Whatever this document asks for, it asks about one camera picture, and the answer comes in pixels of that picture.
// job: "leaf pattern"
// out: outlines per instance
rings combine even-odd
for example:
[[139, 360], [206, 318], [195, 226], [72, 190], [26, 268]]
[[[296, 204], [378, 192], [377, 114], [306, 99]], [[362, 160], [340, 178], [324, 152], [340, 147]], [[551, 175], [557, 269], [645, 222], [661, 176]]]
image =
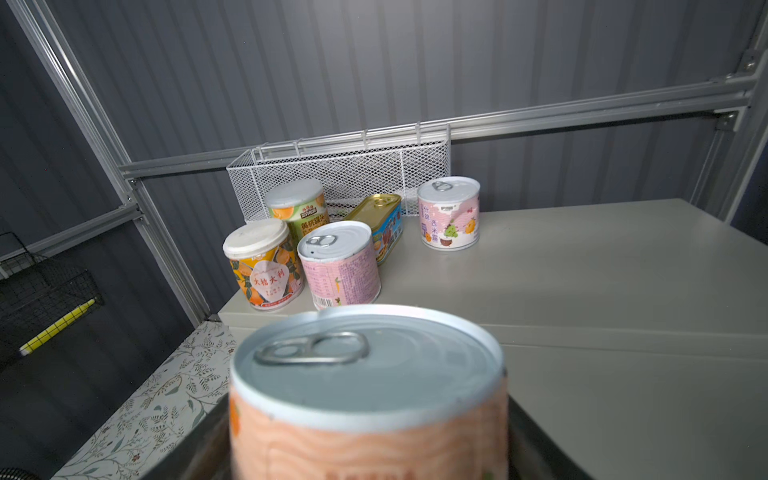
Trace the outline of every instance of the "leaf pattern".
[[148, 472], [227, 392], [236, 346], [224, 324], [202, 322], [53, 478], [135, 479]]

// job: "white floral surface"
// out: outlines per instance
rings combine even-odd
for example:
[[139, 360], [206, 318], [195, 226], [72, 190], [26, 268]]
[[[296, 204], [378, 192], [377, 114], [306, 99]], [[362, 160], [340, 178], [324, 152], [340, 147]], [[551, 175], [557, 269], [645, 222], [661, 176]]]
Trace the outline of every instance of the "white floral surface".
[[224, 324], [202, 322], [53, 479], [148, 472], [227, 393], [235, 346]]

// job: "yellow tube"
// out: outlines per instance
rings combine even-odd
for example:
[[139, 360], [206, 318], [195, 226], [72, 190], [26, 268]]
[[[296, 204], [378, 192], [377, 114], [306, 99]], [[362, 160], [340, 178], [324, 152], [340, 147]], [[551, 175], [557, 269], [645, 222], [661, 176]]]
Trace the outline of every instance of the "yellow tube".
[[34, 339], [31, 339], [25, 343], [20, 349], [18, 349], [18, 352], [21, 353], [22, 356], [27, 356], [34, 352], [35, 349], [40, 347], [40, 345], [52, 339], [54, 335], [61, 332], [68, 325], [71, 325], [75, 320], [83, 316], [94, 303], [96, 303], [96, 299], [90, 299], [86, 303], [76, 307], [70, 313], [67, 313], [62, 318], [56, 320], [53, 325], [40, 332], [40, 334], [37, 335]]

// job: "can label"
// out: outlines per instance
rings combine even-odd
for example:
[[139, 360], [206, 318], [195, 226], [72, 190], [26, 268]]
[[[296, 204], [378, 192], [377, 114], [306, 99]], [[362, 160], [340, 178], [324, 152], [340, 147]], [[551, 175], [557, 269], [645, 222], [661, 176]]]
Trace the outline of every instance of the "can label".
[[457, 204], [433, 204], [419, 198], [422, 240], [442, 249], [472, 245], [478, 239], [479, 213], [478, 197]]
[[381, 290], [376, 256], [370, 243], [343, 260], [320, 263], [305, 258], [303, 265], [312, 301], [318, 310], [371, 303]]
[[401, 208], [398, 205], [396, 209], [384, 220], [382, 226], [373, 232], [373, 250], [376, 254], [376, 264], [381, 265], [386, 260], [389, 252], [392, 251], [395, 242], [402, 233], [402, 221], [400, 220]]
[[259, 310], [282, 306], [301, 293], [303, 278], [290, 235], [277, 247], [244, 260], [230, 260], [240, 289]]
[[288, 228], [296, 245], [299, 244], [299, 240], [304, 235], [331, 221], [326, 207], [325, 194], [320, 194], [314, 200], [295, 207], [270, 208], [269, 210], [272, 217], [285, 220], [288, 223]]
[[233, 477], [248, 480], [506, 480], [507, 389], [453, 419], [382, 433], [325, 432], [271, 419], [230, 387]]

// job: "tin can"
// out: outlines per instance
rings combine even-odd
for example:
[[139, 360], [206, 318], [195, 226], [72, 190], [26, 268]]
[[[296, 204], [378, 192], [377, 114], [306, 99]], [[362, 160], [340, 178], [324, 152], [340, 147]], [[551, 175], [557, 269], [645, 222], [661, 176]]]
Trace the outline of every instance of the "tin can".
[[274, 310], [299, 296], [304, 282], [296, 248], [282, 220], [268, 218], [230, 233], [222, 246], [237, 284], [256, 310]]
[[437, 250], [461, 250], [478, 241], [480, 183], [436, 178], [417, 190], [422, 240]]
[[376, 265], [386, 260], [389, 252], [400, 239], [402, 198], [395, 194], [376, 194], [366, 197], [344, 220], [357, 220], [371, 227]]
[[371, 227], [343, 220], [323, 225], [297, 248], [318, 310], [371, 303], [382, 284], [371, 243]]
[[330, 223], [323, 184], [314, 178], [278, 185], [264, 195], [270, 216], [285, 220], [294, 245], [312, 230]]
[[435, 310], [355, 305], [301, 313], [230, 361], [239, 480], [506, 480], [502, 348]]

